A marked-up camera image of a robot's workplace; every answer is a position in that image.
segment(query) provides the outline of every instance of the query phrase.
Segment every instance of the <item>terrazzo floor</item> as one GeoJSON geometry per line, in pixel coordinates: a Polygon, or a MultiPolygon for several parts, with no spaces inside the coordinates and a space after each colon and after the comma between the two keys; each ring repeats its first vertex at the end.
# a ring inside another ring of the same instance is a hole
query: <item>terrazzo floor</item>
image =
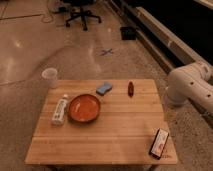
{"type": "MultiPolygon", "coordinates": [[[[166,74],[139,41],[122,41],[120,19],[99,0],[90,7],[103,23],[88,20],[64,27],[67,14],[0,20],[0,171],[48,171],[24,159],[48,91],[41,72],[55,67],[60,79],[154,79],[160,96],[166,74]],[[111,49],[113,54],[101,55],[111,49]]],[[[0,1],[1,18],[46,14],[45,0],[0,1]]],[[[165,107],[179,163],[156,170],[212,171],[213,132],[188,103],[165,107]]],[[[147,166],[64,166],[72,171],[142,171],[147,166]]]]}

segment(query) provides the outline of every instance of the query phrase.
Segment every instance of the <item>black object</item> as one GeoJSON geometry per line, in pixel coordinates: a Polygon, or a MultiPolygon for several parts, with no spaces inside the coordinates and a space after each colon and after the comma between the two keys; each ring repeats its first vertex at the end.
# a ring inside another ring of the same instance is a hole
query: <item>black object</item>
{"type": "Polygon", "coordinates": [[[87,23],[86,23],[86,17],[92,17],[92,18],[97,18],[98,22],[101,23],[101,17],[93,15],[90,10],[84,10],[83,6],[93,4],[93,0],[62,0],[64,3],[69,3],[74,7],[79,7],[80,12],[70,12],[71,18],[66,20],[66,27],[70,27],[69,21],[72,21],[76,18],[81,17],[82,25],[83,25],[83,30],[87,30],[87,23]]]}
{"type": "Polygon", "coordinates": [[[120,31],[121,31],[122,40],[136,39],[136,31],[133,27],[121,27],[120,31]]]}
{"type": "Polygon", "coordinates": [[[149,155],[159,160],[162,156],[168,137],[169,133],[167,131],[158,129],[152,147],[149,150],[149,155]]]}

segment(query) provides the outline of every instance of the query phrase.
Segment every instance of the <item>blue sponge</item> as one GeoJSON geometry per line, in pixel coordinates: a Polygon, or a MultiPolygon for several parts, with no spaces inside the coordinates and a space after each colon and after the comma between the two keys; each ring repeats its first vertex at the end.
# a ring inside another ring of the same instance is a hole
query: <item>blue sponge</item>
{"type": "Polygon", "coordinates": [[[96,93],[103,96],[104,94],[106,94],[106,92],[110,91],[111,89],[112,89],[112,85],[108,82],[104,82],[103,85],[101,85],[100,87],[96,89],[96,93]]]}

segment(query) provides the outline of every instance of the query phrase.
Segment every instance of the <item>table surface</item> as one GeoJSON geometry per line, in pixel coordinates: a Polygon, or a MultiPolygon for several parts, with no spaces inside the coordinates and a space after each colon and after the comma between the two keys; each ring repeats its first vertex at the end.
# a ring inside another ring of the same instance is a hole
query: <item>table surface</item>
{"type": "Polygon", "coordinates": [[[154,80],[106,80],[113,89],[101,97],[96,87],[105,80],[60,80],[59,87],[48,92],[26,164],[176,164],[178,159],[169,137],[163,156],[148,155],[159,128],[169,131],[154,80]],[[129,81],[135,87],[127,95],[129,81]],[[80,94],[92,94],[101,102],[101,112],[92,123],[51,124],[58,100],[68,94],[70,100],[80,94]]]}

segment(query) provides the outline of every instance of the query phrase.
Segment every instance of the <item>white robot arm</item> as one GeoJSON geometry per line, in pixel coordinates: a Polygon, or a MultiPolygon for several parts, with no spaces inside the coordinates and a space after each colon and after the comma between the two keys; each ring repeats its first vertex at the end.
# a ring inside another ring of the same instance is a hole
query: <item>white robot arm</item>
{"type": "Polygon", "coordinates": [[[201,61],[174,69],[168,76],[164,103],[182,106],[190,98],[213,113],[213,86],[207,82],[211,75],[211,67],[201,61]]]}

